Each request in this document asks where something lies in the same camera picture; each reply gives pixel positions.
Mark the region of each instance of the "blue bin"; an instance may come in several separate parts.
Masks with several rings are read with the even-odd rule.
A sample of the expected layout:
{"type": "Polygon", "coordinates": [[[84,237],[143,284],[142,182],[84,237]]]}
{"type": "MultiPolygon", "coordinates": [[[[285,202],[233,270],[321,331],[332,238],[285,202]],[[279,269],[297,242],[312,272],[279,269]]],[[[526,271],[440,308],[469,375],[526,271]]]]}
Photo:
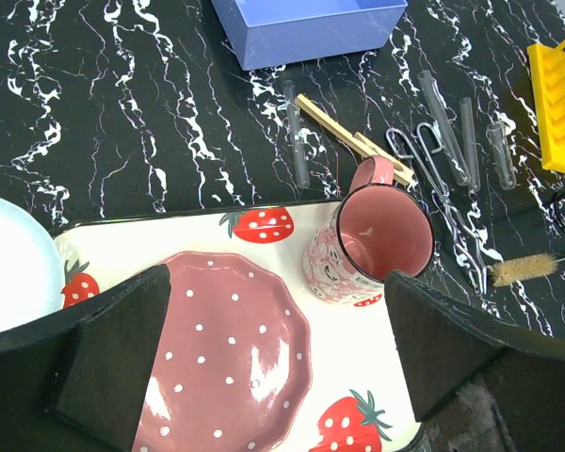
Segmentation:
{"type": "Polygon", "coordinates": [[[245,71],[378,49],[406,0],[212,0],[245,71]]]}

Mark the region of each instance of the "marble table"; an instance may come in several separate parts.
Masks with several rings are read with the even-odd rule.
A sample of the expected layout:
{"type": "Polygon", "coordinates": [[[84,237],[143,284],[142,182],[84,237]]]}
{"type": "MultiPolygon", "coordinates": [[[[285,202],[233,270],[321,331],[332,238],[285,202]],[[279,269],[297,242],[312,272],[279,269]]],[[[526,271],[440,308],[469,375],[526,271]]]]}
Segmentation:
{"type": "MultiPolygon", "coordinates": [[[[306,121],[311,186],[299,190],[281,82],[351,131],[430,121],[415,76],[430,69],[453,119],[471,96],[482,160],[477,196],[452,198],[493,264],[565,253],[547,202],[565,176],[541,169],[526,46],[565,38],[548,0],[412,0],[379,51],[243,73],[209,0],[0,0],[0,196],[46,228],[345,196],[359,158],[306,121]],[[500,189],[485,138],[504,121],[519,186],[500,189]]],[[[424,281],[491,315],[565,339],[565,264],[476,296],[430,187],[437,250],[424,281]]]]}

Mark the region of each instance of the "pink plate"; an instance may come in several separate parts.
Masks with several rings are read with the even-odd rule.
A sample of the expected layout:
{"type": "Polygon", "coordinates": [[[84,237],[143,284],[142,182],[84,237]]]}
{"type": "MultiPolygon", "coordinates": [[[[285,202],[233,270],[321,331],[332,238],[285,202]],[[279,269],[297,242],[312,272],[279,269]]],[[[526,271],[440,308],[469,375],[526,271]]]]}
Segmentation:
{"type": "Polygon", "coordinates": [[[283,280],[237,254],[181,252],[134,452],[269,451],[311,381],[310,333],[283,280]]]}

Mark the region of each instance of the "test tube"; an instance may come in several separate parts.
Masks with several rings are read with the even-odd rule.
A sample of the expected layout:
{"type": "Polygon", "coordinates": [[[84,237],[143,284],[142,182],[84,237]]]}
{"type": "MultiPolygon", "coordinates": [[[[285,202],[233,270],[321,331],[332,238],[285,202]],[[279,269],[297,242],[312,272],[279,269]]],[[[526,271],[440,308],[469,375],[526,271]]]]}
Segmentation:
{"type": "Polygon", "coordinates": [[[450,162],[450,168],[452,169],[454,180],[459,186],[468,186],[470,179],[469,171],[464,163],[464,157],[460,151],[459,143],[456,140],[454,131],[452,130],[452,124],[450,124],[450,120],[448,119],[448,115],[445,113],[444,106],[435,92],[436,81],[429,71],[422,71],[416,76],[416,78],[423,90],[423,95],[425,96],[429,113],[440,126],[440,134],[444,141],[444,153],[450,162]]]}
{"type": "Polygon", "coordinates": [[[464,143],[464,158],[469,170],[469,191],[477,193],[481,187],[479,179],[479,162],[477,161],[477,143],[475,124],[473,123],[473,106],[471,98],[460,99],[460,122],[462,123],[462,140],[464,143]]]}
{"type": "Polygon", "coordinates": [[[507,142],[504,124],[500,121],[491,123],[486,135],[492,145],[493,161],[500,179],[500,186],[504,190],[512,190],[517,186],[517,179],[515,178],[515,168],[510,160],[509,143],[507,142]]]}
{"type": "Polygon", "coordinates": [[[305,160],[305,149],[301,140],[301,124],[299,122],[299,109],[295,105],[295,84],[291,80],[282,82],[282,92],[286,100],[286,114],[289,119],[289,134],[293,144],[293,161],[295,162],[295,178],[299,188],[310,186],[308,164],[305,160]]]}

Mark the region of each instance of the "pink mug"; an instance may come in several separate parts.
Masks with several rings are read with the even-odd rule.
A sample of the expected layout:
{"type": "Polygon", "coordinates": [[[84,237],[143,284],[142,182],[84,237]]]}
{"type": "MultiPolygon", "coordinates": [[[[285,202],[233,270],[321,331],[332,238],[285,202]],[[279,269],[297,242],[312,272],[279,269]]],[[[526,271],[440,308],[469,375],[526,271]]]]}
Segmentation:
{"type": "Polygon", "coordinates": [[[431,224],[413,198],[390,185],[393,178],[387,158],[364,160],[349,194],[307,244],[303,274],[320,298],[354,304],[380,295],[393,270],[416,276],[427,268],[431,224]]]}

